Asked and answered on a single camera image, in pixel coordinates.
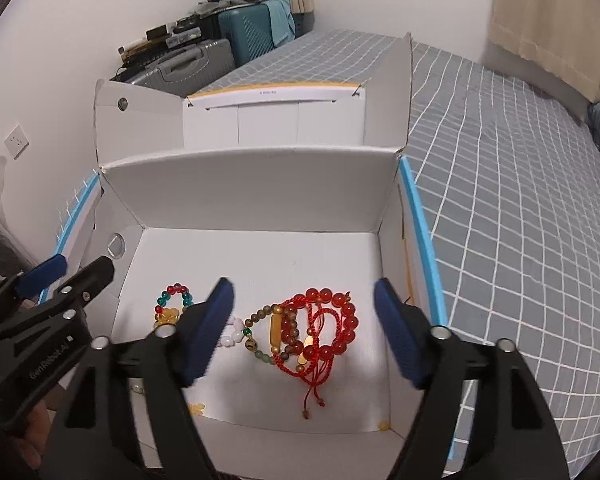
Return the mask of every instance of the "suitcase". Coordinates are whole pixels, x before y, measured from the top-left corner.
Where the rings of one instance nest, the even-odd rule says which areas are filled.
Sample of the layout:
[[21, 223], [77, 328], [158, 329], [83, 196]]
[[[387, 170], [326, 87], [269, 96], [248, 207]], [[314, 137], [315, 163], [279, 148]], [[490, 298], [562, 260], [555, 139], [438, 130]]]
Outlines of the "suitcase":
[[125, 82], [186, 97], [234, 68], [228, 40], [202, 41], [149, 63]]
[[274, 49], [269, 7], [256, 4], [220, 10], [203, 18], [200, 29], [205, 38], [227, 38], [236, 67]]

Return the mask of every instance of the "finger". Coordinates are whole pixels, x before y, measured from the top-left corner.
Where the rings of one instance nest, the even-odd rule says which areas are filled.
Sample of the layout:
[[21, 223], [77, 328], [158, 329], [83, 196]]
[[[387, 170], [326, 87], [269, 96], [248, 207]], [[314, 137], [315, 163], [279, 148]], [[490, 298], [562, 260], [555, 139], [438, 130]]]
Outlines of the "finger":
[[42, 455], [45, 452], [46, 440], [51, 431], [51, 419], [44, 400], [37, 403], [27, 416], [29, 427], [25, 439]]
[[40, 453], [26, 440], [21, 438], [12, 438], [11, 443], [22, 459], [32, 469], [38, 469], [42, 464]]

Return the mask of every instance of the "metal screw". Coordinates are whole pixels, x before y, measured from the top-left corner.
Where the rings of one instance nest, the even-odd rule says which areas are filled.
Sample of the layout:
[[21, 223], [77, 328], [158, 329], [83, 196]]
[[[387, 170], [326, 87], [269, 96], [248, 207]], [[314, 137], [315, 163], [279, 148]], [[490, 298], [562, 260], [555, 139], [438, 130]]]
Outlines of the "metal screw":
[[496, 345], [503, 352], [513, 352], [516, 349], [516, 344], [511, 339], [498, 339]]
[[155, 329], [155, 335], [157, 335], [161, 339], [171, 337], [175, 333], [176, 327], [174, 327], [173, 325], [161, 325]]
[[436, 339], [444, 341], [445, 339], [449, 339], [451, 337], [451, 330], [449, 330], [446, 326], [436, 325], [431, 327], [431, 335]]
[[91, 341], [91, 348], [94, 350], [104, 350], [107, 346], [109, 346], [109, 338], [105, 335], [101, 335]]

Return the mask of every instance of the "light blue cloth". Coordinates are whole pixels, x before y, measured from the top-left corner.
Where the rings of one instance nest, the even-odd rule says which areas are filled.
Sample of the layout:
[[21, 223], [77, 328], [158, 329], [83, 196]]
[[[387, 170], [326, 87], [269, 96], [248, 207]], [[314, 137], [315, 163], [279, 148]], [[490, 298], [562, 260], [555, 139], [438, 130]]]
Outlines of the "light blue cloth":
[[273, 45], [280, 46], [294, 40], [296, 38], [296, 24], [291, 15], [289, 0], [267, 0], [262, 3], [269, 7]]

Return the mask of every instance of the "electrical outlet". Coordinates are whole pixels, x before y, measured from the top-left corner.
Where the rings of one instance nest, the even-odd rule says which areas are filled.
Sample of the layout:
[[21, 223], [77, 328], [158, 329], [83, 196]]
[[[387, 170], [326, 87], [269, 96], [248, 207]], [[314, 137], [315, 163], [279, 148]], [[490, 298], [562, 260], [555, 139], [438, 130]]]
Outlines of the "electrical outlet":
[[22, 151], [29, 145], [29, 139], [27, 139], [19, 124], [11, 132], [11, 135], [4, 139], [4, 145], [9, 150], [9, 153], [11, 153], [13, 160], [18, 158]]

